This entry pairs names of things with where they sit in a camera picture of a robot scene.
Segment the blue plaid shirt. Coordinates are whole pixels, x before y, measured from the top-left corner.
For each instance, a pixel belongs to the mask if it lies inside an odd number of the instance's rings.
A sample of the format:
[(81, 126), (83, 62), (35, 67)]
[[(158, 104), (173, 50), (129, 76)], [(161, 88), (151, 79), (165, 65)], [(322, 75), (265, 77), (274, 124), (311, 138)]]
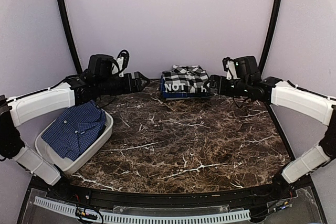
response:
[(193, 98), (209, 98), (212, 95), (209, 93), (178, 93), (171, 92), (168, 93), (165, 91), (165, 81), (163, 77), (160, 79), (160, 92), (161, 96), (166, 100), (176, 100), (176, 99), (193, 99)]

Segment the black white checked shirt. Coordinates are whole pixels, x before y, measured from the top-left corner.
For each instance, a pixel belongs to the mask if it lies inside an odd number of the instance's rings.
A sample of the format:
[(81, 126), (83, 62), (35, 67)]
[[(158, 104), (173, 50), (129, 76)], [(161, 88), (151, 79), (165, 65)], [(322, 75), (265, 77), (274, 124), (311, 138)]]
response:
[(208, 74), (201, 66), (173, 65), (162, 72), (163, 91), (166, 93), (206, 93)]

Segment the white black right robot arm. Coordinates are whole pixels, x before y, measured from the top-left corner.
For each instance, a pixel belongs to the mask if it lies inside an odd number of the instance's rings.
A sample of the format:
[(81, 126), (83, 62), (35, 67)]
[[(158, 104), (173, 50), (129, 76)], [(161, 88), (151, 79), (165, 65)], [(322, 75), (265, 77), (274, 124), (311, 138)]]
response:
[(209, 77), (206, 88), (210, 93), (232, 98), (244, 97), (265, 104), (282, 106), (307, 115), (327, 126), (324, 137), (319, 143), (274, 176), (274, 184), (268, 187), (268, 195), (271, 199), (280, 199), (287, 193), (288, 185), (335, 159), (334, 97), (309, 91), (279, 78), (262, 79), (254, 56), (236, 59), (226, 57), (222, 63), (227, 74)]

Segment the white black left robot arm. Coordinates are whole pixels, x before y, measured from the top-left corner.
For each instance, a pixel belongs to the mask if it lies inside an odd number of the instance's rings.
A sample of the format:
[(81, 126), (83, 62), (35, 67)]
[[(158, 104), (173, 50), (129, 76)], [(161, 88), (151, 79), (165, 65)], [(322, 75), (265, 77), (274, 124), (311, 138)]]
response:
[(150, 80), (138, 71), (124, 73), (128, 62), (127, 50), (122, 50), (116, 58), (92, 55), (83, 73), (65, 77), (52, 87), (9, 99), (2, 95), (1, 156), (13, 159), (47, 184), (54, 185), (53, 191), (61, 200), (71, 200), (74, 189), (61, 180), (60, 167), (30, 148), (21, 139), (17, 128), (34, 118), (82, 105), (102, 95), (141, 92)]

